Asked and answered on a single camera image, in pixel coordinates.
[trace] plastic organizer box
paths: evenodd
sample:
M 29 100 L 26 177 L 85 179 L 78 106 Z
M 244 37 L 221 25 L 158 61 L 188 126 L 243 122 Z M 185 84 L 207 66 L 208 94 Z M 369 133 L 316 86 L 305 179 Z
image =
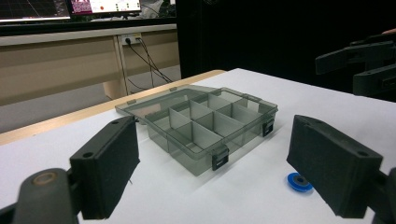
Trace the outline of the plastic organizer box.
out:
M 227 88 L 186 85 L 116 105 L 194 175 L 217 170 L 238 148 L 273 130 L 277 105 Z

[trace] electrical socket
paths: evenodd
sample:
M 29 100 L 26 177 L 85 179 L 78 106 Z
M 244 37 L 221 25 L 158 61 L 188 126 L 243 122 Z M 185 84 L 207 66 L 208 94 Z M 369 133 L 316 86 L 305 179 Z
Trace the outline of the electrical socket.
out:
M 121 35 L 122 45 L 128 45 L 125 41 L 127 38 L 131 40 L 131 44 L 140 44 L 140 41 L 138 39 L 142 38 L 142 34 L 134 33 L 128 35 Z

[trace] computer monitor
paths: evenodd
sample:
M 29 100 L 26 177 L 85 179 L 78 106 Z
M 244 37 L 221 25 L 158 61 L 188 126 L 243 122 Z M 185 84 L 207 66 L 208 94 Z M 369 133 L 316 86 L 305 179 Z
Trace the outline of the computer monitor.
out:
M 0 25 L 70 19 L 65 0 L 0 1 Z
M 71 16 L 117 16 L 140 12 L 139 0 L 66 0 Z

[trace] white tabletop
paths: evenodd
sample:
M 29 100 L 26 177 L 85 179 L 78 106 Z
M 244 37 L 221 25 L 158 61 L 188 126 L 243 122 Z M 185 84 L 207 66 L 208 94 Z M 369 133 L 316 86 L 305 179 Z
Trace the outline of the white tabletop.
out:
M 382 156 L 381 171 L 396 167 L 396 104 L 235 69 L 194 85 L 227 87 L 277 104 L 275 128 L 230 156 L 213 172 L 194 176 L 137 125 L 141 162 L 107 220 L 81 223 L 371 223 L 342 219 L 316 191 L 299 193 L 286 183 L 294 115 L 332 125 Z M 121 115 L 115 110 L 0 146 L 0 208 L 17 201 L 21 182 L 38 171 L 70 167 L 69 158 Z

